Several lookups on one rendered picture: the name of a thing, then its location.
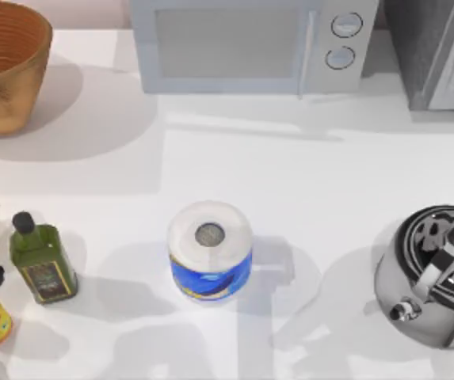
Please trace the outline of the paper towel roll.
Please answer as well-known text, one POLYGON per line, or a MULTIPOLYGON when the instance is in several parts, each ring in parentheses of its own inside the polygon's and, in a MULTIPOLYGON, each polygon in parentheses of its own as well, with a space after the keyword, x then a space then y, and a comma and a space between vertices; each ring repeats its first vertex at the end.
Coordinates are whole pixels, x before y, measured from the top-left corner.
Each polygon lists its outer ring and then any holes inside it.
POLYGON ((250 278, 253 231, 229 203, 195 202, 171 220, 167 246, 177 287, 199 301, 219 301, 240 291, 250 278))

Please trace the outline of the pale microwave oven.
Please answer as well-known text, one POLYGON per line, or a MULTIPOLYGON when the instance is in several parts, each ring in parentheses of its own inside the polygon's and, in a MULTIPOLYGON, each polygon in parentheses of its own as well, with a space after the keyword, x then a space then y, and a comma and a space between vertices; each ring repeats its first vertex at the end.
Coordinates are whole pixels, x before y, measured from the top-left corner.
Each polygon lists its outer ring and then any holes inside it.
POLYGON ((128 0, 143 89, 147 93, 294 94, 307 15, 317 12, 308 94, 348 93, 360 82, 379 0, 128 0), (340 14, 358 13, 351 38, 331 31, 340 14), (331 70, 326 53, 356 52, 331 70))

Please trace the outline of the round microwave knob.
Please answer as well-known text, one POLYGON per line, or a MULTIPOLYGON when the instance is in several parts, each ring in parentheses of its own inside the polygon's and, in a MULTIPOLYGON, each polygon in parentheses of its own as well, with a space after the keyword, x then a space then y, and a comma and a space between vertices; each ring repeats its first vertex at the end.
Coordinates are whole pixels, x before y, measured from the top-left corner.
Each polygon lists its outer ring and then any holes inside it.
POLYGON ((362 30, 362 17, 355 12, 337 15, 331 22, 331 31, 338 38, 351 38, 362 30))
POLYGON ((346 46, 326 53, 325 63, 331 70, 344 70, 353 65, 356 59, 356 52, 346 46))

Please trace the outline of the green bottle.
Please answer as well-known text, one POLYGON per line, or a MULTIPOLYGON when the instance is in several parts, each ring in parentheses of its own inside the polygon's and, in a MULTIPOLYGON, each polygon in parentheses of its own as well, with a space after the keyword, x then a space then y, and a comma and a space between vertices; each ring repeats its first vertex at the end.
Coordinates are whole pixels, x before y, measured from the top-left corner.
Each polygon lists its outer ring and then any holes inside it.
POLYGON ((73 298, 78 278, 61 242, 58 229, 35 223, 27 211, 12 217, 10 259, 35 301, 41 305, 73 298))

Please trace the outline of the silver kettle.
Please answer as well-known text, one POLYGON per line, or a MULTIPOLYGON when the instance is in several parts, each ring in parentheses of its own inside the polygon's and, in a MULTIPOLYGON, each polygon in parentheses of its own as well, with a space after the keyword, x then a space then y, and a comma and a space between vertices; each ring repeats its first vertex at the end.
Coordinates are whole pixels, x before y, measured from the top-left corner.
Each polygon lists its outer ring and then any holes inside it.
POLYGON ((454 349, 454 205, 423 208, 401 223, 377 264, 374 291, 400 333, 454 349))

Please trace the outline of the grey cabinet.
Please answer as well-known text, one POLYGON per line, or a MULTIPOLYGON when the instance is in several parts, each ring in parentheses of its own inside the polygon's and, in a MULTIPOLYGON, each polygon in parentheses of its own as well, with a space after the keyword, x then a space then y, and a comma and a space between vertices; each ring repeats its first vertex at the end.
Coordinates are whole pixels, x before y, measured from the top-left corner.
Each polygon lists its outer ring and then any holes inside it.
POLYGON ((454 0, 384 0, 409 109, 454 111, 454 0))

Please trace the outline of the brown woven basket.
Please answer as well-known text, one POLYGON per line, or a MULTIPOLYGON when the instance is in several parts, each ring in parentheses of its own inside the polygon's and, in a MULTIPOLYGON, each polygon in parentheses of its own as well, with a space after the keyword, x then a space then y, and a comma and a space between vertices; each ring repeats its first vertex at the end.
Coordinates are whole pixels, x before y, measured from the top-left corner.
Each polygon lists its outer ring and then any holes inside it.
POLYGON ((52 25, 25 5, 0 0, 0 136, 23 129, 42 86, 52 25))

